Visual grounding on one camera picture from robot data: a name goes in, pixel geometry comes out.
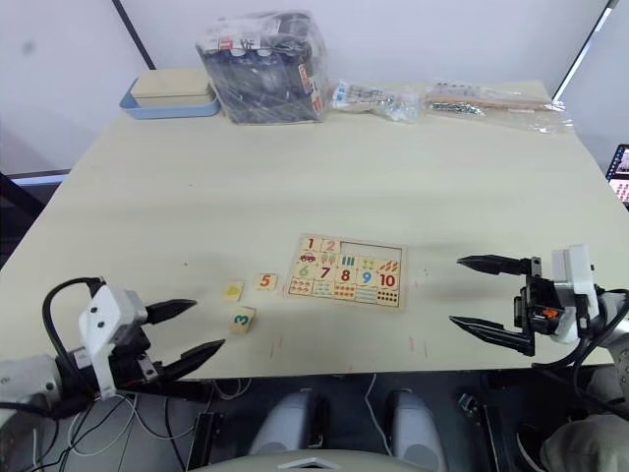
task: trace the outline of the number 3 block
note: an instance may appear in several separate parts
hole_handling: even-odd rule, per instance
[[[249,328],[251,327],[252,321],[254,320],[255,316],[256,316],[255,308],[247,308],[247,307],[239,308],[238,312],[236,312],[236,316],[234,317],[234,320],[232,320],[232,323],[229,326],[230,330],[238,334],[246,333],[247,331],[249,331]]]

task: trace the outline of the robotic arm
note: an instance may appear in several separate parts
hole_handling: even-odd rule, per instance
[[[555,369],[572,364],[577,394],[584,393],[576,386],[578,369],[592,351],[604,347],[611,353],[623,395],[629,401],[629,290],[606,291],[594,284],[594,266],[586,246],[571,246],[553,253],[555,280],[542,277],[540,258],[470,256],[458,263],[494,275],[526,275],[526,286],[513,302],[514,324],[520,331],[509,331],[502,324],[476,318],[450,317],[451,321],[483,341],[526,356],[535,355],[536,332],[562,343],[578,339],[577,347],[565,358],[533,366]],[[614,407],[606,409],[629,421],[625,412]]]
[[[68,352],[50,306],[58,292],[78,283],[87,285],[91,301],[79,317],[84,347]],[[184,352],[164,366],[146,354],[150,342],[142,329],[147,323],[171,320],[196,303],[169,300],[145,306],[136,292],[107,285],[101,278],[79,278],[55,287],[44,301],[43,321],[57,358],[0,361],[0,464],[8,464],[12,444],[32,430],[38,417],[70,417],[96,398],[109,398],[121,389],[158,393],[200,367],[224,339]]]

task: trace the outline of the beige lid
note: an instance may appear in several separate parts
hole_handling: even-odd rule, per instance
[[[144,71],[131,95],[151,96],[207,95],[209,77],[205,69],[157,69]]]

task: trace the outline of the red number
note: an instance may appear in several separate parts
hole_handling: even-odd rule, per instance
[[[387,287],[392,287],[393,285],[395,285],[395,277],[393,275],[386,275],[384,273],[381,273],[380,285],[386,285]]]

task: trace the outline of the orange component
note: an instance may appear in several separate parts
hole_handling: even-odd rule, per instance
[[[547,318],[557,318],[559,316],[559,310],[553,310],[552,308],[544,308],[542,315]]]

